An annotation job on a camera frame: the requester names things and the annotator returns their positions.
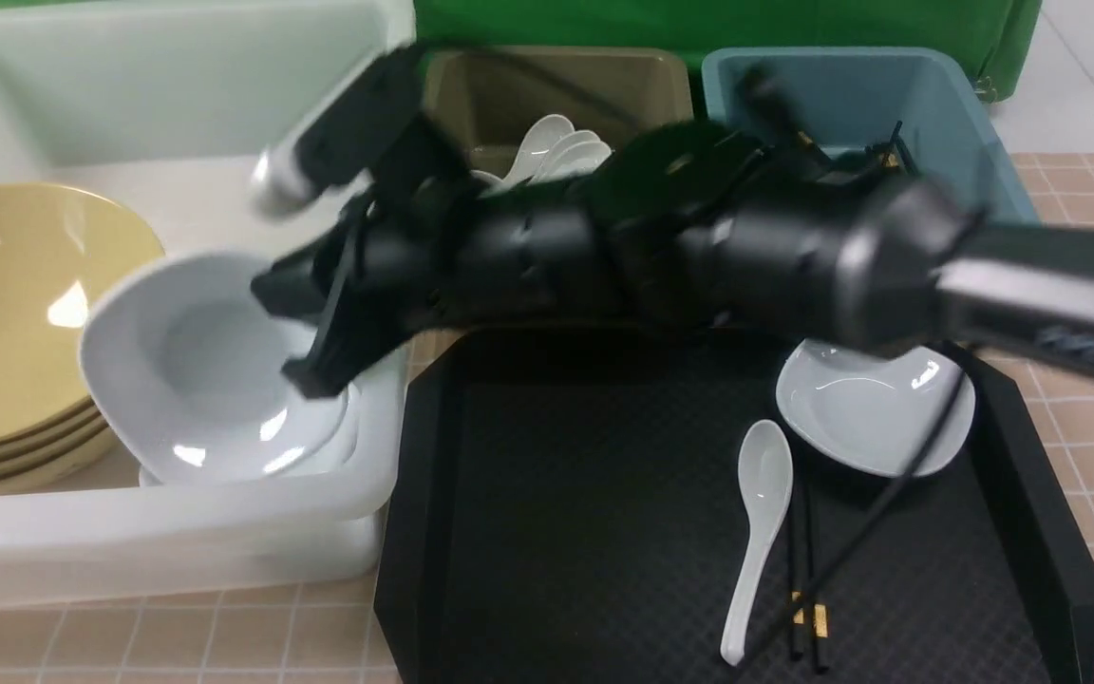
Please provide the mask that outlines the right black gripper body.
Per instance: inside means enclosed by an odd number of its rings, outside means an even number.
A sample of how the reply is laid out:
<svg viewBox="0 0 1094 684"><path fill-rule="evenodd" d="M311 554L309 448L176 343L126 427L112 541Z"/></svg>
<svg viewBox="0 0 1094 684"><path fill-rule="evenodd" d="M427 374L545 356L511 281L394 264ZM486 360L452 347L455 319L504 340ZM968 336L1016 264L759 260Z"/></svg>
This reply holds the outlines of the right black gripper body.
<svg viewBox="0 0 1094 684"><path fill-rule="evenodd" d="M418 114L365 170L368 190L346 202L381 204L400 222L405 248L386 247L371 260L411 286L410 337L508 321L620 316L619 277L577 187L612 152L594 131L575 128L531 179L503 185L503 177L472 170ZM251 291L269 315L301 320L283 258L253 277Z"/></svg>

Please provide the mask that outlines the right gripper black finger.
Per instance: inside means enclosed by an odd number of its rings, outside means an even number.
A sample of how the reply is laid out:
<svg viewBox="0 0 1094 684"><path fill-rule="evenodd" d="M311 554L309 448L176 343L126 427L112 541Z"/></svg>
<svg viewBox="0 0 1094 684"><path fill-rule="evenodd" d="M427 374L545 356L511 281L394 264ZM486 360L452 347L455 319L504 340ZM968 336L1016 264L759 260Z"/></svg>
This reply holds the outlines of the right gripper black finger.
<svg viewBox="0 0 1094 684"><path fill-rule="evenodd" d="M325 234L283 256L299 291L298 317L315 325L307 353L283 369L305 397L342 392L411 337L411 286L371 260L405 246L400 222L381 204L348 204Z"/></svg>

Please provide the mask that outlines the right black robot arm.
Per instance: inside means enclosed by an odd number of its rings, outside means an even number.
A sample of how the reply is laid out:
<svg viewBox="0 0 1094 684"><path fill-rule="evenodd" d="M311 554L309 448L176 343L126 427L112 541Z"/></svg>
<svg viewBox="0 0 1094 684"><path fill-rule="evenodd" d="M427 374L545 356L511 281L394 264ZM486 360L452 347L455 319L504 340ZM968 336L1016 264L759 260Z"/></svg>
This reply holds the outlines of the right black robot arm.
<svg viewBox="0 0 1094 684"><path fill-rule="evenodd" d="M315 329L282 370L309 398L422 331L534 323L742 323L876 356L955 339L1094 376L1094 231L993 222L928 178L808 179L718 123L486 189L391 53L264 160L271 216L370 176L325 235L251 281L266 313Z"/></svg>

